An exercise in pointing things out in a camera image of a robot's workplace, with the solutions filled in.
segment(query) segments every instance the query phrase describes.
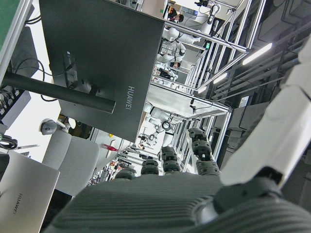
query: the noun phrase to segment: huawei logo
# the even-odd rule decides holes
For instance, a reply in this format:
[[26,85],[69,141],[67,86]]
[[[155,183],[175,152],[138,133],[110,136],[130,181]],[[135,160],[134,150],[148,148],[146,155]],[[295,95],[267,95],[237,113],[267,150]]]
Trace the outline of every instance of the huawei logo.
[[19,207],[19,204],[20,204],[20,201],[21,201],[21,197],[22,197],[22,196],[23,196],[23,194],[20,193],[19,196],[18,196],[18,198],[17,198],[17,202],[16,202],[15,207],[14,207],[14,209],[13,209],[13,214],[15,214],[15,215],[16,215],[16,213],[17,213],[17,210],[18,210],[18,207]]

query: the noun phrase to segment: aluminum rail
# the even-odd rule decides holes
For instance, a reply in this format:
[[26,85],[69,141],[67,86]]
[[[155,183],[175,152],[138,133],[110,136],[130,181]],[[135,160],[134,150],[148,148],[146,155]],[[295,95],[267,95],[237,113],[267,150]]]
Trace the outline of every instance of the aluminum rail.
[[215,74],[211,79],[208,79],[204,84],[202,84],[199,88],[203,88],[205,86],[207,86],[209,83],[211,83],[212,81],[214,81],[215,79],[217,79],[219,76],[221,76],[223,73],[225,73],[231,66],[233,66],[234,64],[236,64],[239,60],[241,60],[243,57],[245,57],[247,54],[246,53],[241,53],[240,55],[238,55],[233,61],[229,62],[227,65],[225,65],[221,70],[218,71],[217,74]]
[[[243,13],[240,25],[239,25],[238,32],[237,32],[237,35],[236,35],[235,40],[234,40],[234,44],[238,44],[239,41],[240,41],[240,38],[241,38],[241,35],[242,35],[242,31],[243,31],[243,28],[244,28],[244,25],[245,25],[245,22],[246,22],[246,18],[247,18],[248,11],[249,11],[249,8],[251,6],[251,3],[252,3],[252,0],[248,0],[247,1],[246,7],[244,9],[244,13]],[[231,53],[230,53],[230,56],[229,56],[229,61],[233,60],[234,55],[235,55],[235,51],[232,50]]]
[[[287,69],[289,69],[289,68],[291,68],[291,67],[293,67],[293,66],[295,66],[295,65],[297,65],[297,64],[299,64],[299,61],[298,61],[297,58],[294,58],[293,60],[290,60],[290,61],[288,61],[288,62],[282,64],[282,65],[281,65],[281,69],[282,69],[282,70],[287,70]],[[269,77],[270,75],[274,74],[276,71],[277,71],[277,67],[276,67],[276,68],[273,68],[273,69],[271,69],[271,70],[269,70],[269,71],[267,71],[267,72],[265,72],[265,73],[263,73],[263,74],[261,74],[261,75],[258,75],[258,76],[256,76],[256,77],[250,79],[250,80],[248,80],[248,82],[251,83],[251,82],[258,81],[258,80],[260,80],[260,79]],[[238,85],[232,87],[232,88],[230,89],[230,91],[238,90],[238,89],[240,89],[240,88],[242,88],[242,87],[244,87],[244,86],[246,86],[246,85],[248,85],[248,84],[249,84],[249,83],[243,82],[243,83],[241,83],[241,84],[238,84]],[[222,94],[219,93],[219,94],[213,96],[213,99],[214,99],[214,98],[217,98],[217,97],[219,97],[219,96],[221,96],[221,95],[222,95]]]
[[218,155],[219,155],[221,145],[222,145],[224,137],[225,137],[225,132],[227,131],[227,128],[228,128],[230,117],[231,117],[231,112],[227,112],[226,116],[225,116],[225,120],[224,120],[224,125],[223,125],[222,129],[220,130],[219,137],[218,137],[218,140],[217,140],[217,143],[215,146],[215,151],[213,153],[215,161],[217,161],[217,159],[218,159]]
[[249,37],[249,41],[247,42],[247,45],[246,45],[246,47],[248,49],[251,49],[252,46],[253,46],[253,42],[254,42],[254,39],[255,39],[256,31],[257,31],[258,26],[259,26],[259,21],[260,21],[260,18],[262,16],[262,13],[263,13],[263,9],[264,9],[265,3],[266,3],[266,0],[261,0],[260,1],[259,9],[257,10],[256,16],[255,16],[254,26],[252,27],[252,31],[251,31],[251,34],[250,34],[250,37]]

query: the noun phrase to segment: computer mouse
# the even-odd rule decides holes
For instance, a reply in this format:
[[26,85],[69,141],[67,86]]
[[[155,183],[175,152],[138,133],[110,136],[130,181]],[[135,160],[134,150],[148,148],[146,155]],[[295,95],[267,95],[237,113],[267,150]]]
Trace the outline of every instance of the computer mouse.
[[56,122],[53,120],[48,120],[41,124],[40,131],[43,135],[48,135],[55,133],[56,128],[57,128]]

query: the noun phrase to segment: desk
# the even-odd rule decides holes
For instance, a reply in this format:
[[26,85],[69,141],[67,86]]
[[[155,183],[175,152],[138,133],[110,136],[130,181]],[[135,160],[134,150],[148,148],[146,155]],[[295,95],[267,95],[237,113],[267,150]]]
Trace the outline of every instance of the desk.
[[[38,0],[34,0],[33,5],[35,10],[33,11],[31,18],[40,15]],[[37,57],[42,62],[46,72],[51,73],[49,70],[50,62],[46,50],[42,24],[41,22],[38,22],[30,25],[30,28]],[[42,80],[41,71],[37,71],[32,78]],[[45,81],[52,82],[52,78],[46,76]],[[30,95],[30,102],[26,105],[12,126],[6,131],[6,135],[17,139],[19,146],[38,144],[39,147],[17,150],[17,152],[22,153],[29,151],[29,155],[32,159],[42,162],[51,135],[42,135],[39,131],[40,123],[46,118],[56,121],[61,108],[58,101],[44,102],[39,94],[30,93]]]

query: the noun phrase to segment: gray chair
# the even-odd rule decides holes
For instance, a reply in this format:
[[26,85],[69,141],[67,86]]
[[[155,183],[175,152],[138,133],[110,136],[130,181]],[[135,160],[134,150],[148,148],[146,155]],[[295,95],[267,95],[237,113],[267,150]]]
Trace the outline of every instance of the gray chair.
[[91,178],[99,151],[98,144],[57,130],[42,163],[60,171],[57,190],[76,196]]

